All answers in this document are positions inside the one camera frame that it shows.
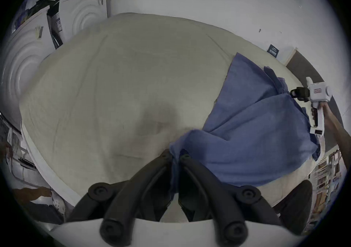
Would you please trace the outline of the person's right hand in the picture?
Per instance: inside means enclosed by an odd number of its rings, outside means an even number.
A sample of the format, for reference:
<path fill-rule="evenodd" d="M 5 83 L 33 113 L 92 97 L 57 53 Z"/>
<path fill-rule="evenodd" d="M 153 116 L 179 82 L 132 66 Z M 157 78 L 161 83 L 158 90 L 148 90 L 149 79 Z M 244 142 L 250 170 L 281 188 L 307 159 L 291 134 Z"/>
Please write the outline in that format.
<path fill-rule="evenodd" d="M 329 119 L 333 113 L 328 105 L 328 102 L 323 101 L 323 102 L 320 102 L 319 104 L 320 104 L 320 108 L 323 110 L 325 118 Z"/>

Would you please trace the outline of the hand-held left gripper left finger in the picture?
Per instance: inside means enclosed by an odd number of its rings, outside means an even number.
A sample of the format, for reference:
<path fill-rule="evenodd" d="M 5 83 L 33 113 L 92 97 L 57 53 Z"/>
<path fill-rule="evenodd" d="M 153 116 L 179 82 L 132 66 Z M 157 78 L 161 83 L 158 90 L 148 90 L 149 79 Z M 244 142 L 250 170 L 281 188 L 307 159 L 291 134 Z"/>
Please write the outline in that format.
<path fill-rule="evenodd" d="M 107 244 L 130 244 L 134 219 L 159 222 L 173 200 L 172 162 L 167 149 L 129 180 L 91 185 L 66 222 L 102 218 L 99 234 Z"/>

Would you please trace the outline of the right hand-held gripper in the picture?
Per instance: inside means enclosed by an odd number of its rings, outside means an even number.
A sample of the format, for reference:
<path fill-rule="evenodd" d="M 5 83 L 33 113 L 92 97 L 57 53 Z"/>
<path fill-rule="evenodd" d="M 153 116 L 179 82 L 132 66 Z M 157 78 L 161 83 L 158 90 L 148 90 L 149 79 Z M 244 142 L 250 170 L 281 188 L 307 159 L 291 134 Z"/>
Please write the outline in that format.
<path fill-rule="evenodd" d="M 294 99 L 303 102 L 311 103 L 311 113 L 314 119 L 313 124 L 310 128 L 310 134 L 314 134 L 317 137 L 324 136 L 324 113 L 321 102 L 330 102 L 332 98 L 332 92 L 330 86 L 326 82 L 314 83 L 312 78 L 306 77 L 307 87 L 296 87 L 290 91 L 290 96 Z"/>

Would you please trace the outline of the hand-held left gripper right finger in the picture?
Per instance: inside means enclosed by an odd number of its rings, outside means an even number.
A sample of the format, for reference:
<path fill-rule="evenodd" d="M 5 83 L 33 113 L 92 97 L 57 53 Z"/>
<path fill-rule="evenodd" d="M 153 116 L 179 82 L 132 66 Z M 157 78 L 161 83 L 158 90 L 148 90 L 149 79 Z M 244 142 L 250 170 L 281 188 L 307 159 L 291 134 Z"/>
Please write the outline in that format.
<path fill-rule="evenodd" d="M 246 221 L 280 226 L 274 209 L 254 186 L 233 186 L 221 182 L 207 167 L 189 154 L 179 157 L 181 172 L 186 174 L 205 201 L 205 216 L 215 221 L 221 245 L 241 245 L 248 236 Z"/>

